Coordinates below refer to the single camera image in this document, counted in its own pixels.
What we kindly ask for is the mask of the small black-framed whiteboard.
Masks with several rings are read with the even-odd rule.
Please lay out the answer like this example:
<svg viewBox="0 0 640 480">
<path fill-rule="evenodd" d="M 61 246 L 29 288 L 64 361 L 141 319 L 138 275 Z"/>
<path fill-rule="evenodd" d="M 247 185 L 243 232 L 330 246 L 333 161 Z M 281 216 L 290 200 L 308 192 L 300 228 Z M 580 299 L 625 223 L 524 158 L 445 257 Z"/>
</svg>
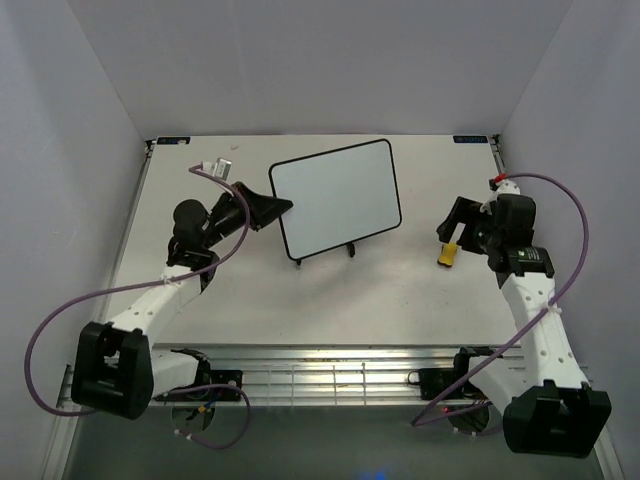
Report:
<svg viewBox="0 0 640 480">
<path fill-rule="evenodd" d="M 273 195 L 293 208 L 280 217 L 287 257 L 303 260 L 398 228 L 402 210 L 392 146 L 376 139 L 274 163 Z"/>
</svg>

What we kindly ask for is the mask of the yellow bone-shaped eraser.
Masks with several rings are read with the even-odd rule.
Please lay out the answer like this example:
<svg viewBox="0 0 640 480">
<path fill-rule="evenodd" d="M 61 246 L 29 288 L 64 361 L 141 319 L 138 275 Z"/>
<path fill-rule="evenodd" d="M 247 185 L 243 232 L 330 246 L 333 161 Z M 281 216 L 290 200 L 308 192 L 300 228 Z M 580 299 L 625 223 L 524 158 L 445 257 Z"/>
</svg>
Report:
<svg viewBox="0 0 640 480">
<path fill-rule="evenodd" d="M 445 268 L 452 268 L 455 263 L 458 249 L 459 247 L 456 243 L 443 244 L 440 255 L 437 259 L 437 264 Z"/>
</svg>

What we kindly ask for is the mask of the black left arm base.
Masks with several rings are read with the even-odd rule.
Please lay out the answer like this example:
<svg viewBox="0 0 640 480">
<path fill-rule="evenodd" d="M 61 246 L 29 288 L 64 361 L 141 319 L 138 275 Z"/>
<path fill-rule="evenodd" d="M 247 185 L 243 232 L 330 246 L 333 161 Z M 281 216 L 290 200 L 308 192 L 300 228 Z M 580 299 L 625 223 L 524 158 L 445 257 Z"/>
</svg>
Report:
<svg viewBox="0 0 640 480">
<path fill-rule="evenodd" d="M 224 384 L 242 387 L 243 372 L 241 370 L 210 370 L 202 373 L 198 379 L 198 385 Z M 200 393 L 194 393 L 194 398 L 203 403 L 236 402 L 241 400 L 241 395 L 230 389 L 208 389 Z"/>
</svg>

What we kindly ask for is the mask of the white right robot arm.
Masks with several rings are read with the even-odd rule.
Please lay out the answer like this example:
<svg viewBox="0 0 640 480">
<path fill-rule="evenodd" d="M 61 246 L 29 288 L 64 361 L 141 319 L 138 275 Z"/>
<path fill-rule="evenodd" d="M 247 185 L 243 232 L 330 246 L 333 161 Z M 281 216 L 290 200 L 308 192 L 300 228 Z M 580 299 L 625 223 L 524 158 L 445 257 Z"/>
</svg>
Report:
<svg viewBox="0 0 640 480">
<path fill-rule="evenodd" d="M 471 353 L 451 375 L 464 397 L 480 391 L 502 416 L 504 438 L 515 453 L 587 457 L 611 414 L 609 396 L 593 389 L 573 356 L 552 300 L 555 270 L 546 249 L 533 244 L 536 204 L 503 193 L 487 204 L 459 197 L 437 229 L 442 242 L 464 227 L 463 250 L 486 255 L 519 332 L 525 377 L 502 358 L 483 366 Z"/>
</svg>

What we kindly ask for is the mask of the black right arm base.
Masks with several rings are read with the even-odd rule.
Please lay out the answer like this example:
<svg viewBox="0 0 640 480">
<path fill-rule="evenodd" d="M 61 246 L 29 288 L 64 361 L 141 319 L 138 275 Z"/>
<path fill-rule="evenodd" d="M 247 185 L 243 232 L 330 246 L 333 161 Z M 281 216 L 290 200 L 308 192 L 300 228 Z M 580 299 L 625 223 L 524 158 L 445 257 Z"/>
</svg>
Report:
<svg viewBox="0 0 640 480">
<path fill-rule="evenodd" d="M 421 368 L 410 371 L 407 376 L 408 385 L 419 389 L 419 396 L 423 401 L 432 400 L 456 380 L 457 377 L 452 368 Z M 450 393 L 446 400 L 476 398 L 478 395 L 479 390 L 466 382 Z"/>
</svg>

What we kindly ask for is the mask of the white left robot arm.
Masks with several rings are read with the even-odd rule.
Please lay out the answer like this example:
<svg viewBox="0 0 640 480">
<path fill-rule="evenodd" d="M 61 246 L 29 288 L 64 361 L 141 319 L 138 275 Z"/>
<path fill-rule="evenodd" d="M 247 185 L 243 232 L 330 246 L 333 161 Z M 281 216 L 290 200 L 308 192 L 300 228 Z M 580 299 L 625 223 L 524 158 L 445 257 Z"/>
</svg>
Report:
<svg viewBox="0 0 640 480">
<path fill-rule="evenodd" d="M 291 210 L 292 201 L 250 190 L 236 182 L 211 209 L 198 200 L 180 202 L 166 267 L 158 284 L 121 313 L 81 331 L 72 400 L 84 407 L 136 419 L 150 401 L 181 390 L 190 399 L 212 387 L 202 354 L 189 349 L 157 351 L 161 332 L 212 282 L 219 256 L 213 247 L 238 230 L 258 231 Z"/>
</svg>

